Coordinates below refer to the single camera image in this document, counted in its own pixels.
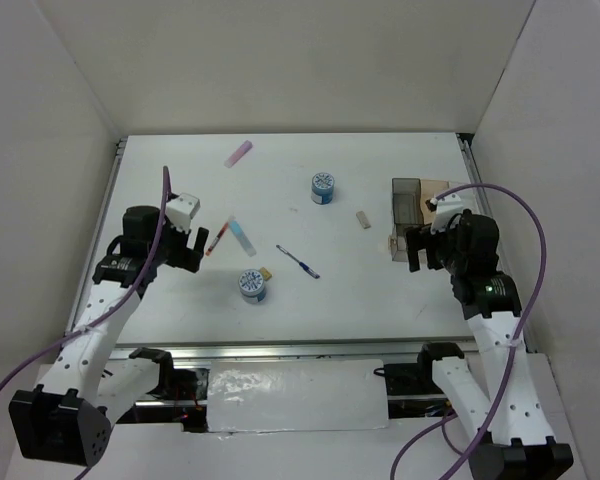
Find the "red pen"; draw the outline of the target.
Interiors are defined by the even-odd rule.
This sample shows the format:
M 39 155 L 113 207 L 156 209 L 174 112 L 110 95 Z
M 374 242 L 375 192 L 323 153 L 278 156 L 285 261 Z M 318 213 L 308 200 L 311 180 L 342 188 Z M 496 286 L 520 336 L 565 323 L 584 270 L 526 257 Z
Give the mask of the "red pen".
M 221 229 L 219 230 L 219 232 L 216 234 L 216 236 L 212 239 L 209 247 L 207 248 L 205 255 L 206 256 L 210 256 L 212 254 L 212 252 L 215 250 L 215 248 L 218 246 L 220 240 L 222 239 L 222 237 L 224 236 L 224 234 L 227 232 L 227 230 L 230 227 L 231 222 L 234 220 L 234 216 L 231 215 L 228 217 L 228 219 L 226 220 L 226 222 L 223 224 L 223 226 L 221 227 Z

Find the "blue glue stick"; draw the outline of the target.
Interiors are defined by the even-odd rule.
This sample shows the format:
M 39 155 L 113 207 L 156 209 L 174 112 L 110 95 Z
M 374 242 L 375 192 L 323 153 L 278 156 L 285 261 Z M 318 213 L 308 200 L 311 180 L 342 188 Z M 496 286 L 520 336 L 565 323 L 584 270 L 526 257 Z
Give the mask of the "blue glue stick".
M 255 247 L 234 217 L 232 217 L 229 221 L 229 229 L 249 257 L 253 257 L 257 254 Z

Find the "blue white jar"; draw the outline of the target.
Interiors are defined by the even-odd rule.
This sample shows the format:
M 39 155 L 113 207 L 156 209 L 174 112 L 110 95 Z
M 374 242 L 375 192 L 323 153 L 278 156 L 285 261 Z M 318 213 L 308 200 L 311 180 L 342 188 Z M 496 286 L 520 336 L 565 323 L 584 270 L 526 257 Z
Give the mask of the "blue white jar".
M 266 280 L 259 270 L 243 271 L 238 279 L 238 288 L 245 302 L 257 304 L 266 298 Z
M 335 179 L 328 172 L 316 173 L 311 180 L 311 199 L 318 205 L 329 204 L 333 200 Z

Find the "blue pen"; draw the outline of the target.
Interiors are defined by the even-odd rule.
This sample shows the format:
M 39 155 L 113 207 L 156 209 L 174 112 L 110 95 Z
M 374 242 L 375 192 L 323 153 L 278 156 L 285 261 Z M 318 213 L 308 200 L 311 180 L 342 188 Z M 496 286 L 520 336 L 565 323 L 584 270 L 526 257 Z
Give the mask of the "blue pen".
M 283 253 L 284 255 L 286 255 L 287 257 L 289 257 L 290 259 L 292 259 L 305 273 L 307 273 L 310 277 L 312 277 L 313 279 L 320 279 L 320 275 L 314 271 L 309 265 L 307 265 L 305 262 L 301 261 L 300 259 L 298 259 L 296 256 L 294 256 L 291 252 L 289 252 L 287 249 L 285 249 L 284 247 L 282 247 L 281 245 L 277 244 L 276 248 Z

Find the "pink glue stick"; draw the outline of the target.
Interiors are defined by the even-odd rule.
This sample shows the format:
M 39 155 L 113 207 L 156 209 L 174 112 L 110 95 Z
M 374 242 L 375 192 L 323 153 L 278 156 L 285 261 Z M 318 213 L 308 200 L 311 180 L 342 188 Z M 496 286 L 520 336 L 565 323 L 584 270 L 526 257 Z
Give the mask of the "pink glue stick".
M 241 158 L 243 158 L 251 149 L 251 141 L 244 141 L 224 162 L 226 168 L 232 168 Z

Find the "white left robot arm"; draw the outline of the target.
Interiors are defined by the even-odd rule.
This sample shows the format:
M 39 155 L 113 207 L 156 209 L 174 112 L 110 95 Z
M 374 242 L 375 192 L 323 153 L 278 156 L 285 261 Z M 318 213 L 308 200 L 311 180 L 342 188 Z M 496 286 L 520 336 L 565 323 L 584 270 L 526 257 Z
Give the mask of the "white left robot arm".
M 116 369 L 107 363 L 118 338 L 162 265 L 195 273 L 209 232 L 189 237 L 200 208 L 181 195 L 164 210 L 128 208 L 122 232 L 92 277 L 87 305 L 54 365 L 32 390 L 17 391 L 9 415 L 23 457 L 91 468 L 103 457 L 117 421 L 145 395 L 176 390 L 173 358 L 139 347 Z

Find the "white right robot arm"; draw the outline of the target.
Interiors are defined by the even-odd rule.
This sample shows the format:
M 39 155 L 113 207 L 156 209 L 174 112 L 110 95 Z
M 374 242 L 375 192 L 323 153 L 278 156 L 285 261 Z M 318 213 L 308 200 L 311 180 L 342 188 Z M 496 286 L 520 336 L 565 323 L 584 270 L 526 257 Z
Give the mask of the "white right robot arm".
M 461 462 L 475 479 L 559 478 L 573 466 L 573 453 L 544 415 L 517 329 L 517 288 L 498 268 L 496 222 L 464 210 L 407 229 L 405 241 L 411 271 L 424 252 L 428 268 L 449 273 L 482 361 L 484 387 L 453 343 L 428 343 L 418 357 L 418 384 L 447 396 L 471 439 Z

